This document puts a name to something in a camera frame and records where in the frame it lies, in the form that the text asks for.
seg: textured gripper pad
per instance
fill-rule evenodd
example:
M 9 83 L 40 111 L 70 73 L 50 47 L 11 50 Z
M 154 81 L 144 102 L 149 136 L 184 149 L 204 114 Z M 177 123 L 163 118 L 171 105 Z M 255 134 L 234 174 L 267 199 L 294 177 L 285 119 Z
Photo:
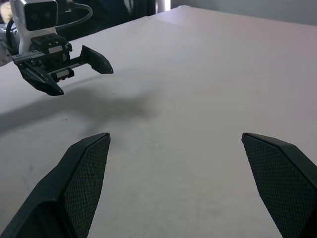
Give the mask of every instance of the textured gripper pad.
M 316 188 L 279 147 L 250 136 L 243 143 L 260 197 L 280 233 L 284 238 L 302 237 L 316 208 Z
M 63 202 L 77 238 L 86 238 L 100 198 L 109 139 L 86 150 L 71 180 L 65 188 Z

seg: table surface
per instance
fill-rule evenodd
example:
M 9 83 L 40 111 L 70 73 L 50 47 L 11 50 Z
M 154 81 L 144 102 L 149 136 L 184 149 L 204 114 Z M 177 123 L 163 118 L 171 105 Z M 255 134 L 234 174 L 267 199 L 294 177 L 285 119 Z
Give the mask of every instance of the table surface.
M 317 162 L 317 27 L 177 8 L 72 42 L 104 54 L 36 91 L 0 68 L 0 231 L 78 140 L 111 133 L 90 238 L 281 237 L 241 143 L 253 132 Z

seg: camera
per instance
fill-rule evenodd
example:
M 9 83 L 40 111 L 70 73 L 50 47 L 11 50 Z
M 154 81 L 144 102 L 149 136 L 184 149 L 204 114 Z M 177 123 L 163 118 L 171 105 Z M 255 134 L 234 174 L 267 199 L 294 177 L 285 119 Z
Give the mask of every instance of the camera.
M 28 31 L 36 31 L 57 25 L 56 0 L 11 0 L 13 14 Z

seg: cable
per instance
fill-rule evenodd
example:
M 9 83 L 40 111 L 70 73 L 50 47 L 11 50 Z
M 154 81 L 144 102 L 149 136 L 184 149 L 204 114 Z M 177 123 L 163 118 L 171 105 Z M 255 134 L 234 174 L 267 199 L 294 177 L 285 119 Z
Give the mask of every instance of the cable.
M 74 8 L 85 9 L 85 10 L 88 11 L 88 14 L 86 16 L 84 16 L 83 18 L 77 20 L 77 21 L 73 21 L 73 22 L 70 22 L 70 23 L 66 23 L 64 25 L 57 26 L 56 30 L 61 30 L 61 29 L 65 29 L 65 28 L 70 27 L 70 26 L 76 26 L 78 24 L 81 24 L 84 21 L 87 21 L 93 15 L 93 10 L 88 5 L 74 3 Z
M 14 21 L 13 21 L 13 18 L 11 18 L 5 29 L 6 44 L 11 48 L 12 48 L 11 28 L 13 24 L 14 24 Z
M 129 6 L 130 6 L 130 14 L 132 15 L 132 10 L 133 10 L 133 9 L 132 9 L 132 8 L 133 8 L 133 7 L 132 7 L 132 0 L 129 0 Z

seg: camera lens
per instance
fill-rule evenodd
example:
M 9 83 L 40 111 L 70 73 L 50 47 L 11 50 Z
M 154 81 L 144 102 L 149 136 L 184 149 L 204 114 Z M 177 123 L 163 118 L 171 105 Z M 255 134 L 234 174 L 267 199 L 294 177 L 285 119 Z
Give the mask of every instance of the camera lens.
M 37 14 L 32 14 L 31 15 L 31 20 L 32 21 L 36 21 L 38 19 L 38 15 Z
M 45 12 L 45 17 L 46 17 L 46 18 L 50 19 L 51 16 L 52 16 L 52 15 L 51 15 L 51 13 L 50 13 L 49 11 Z

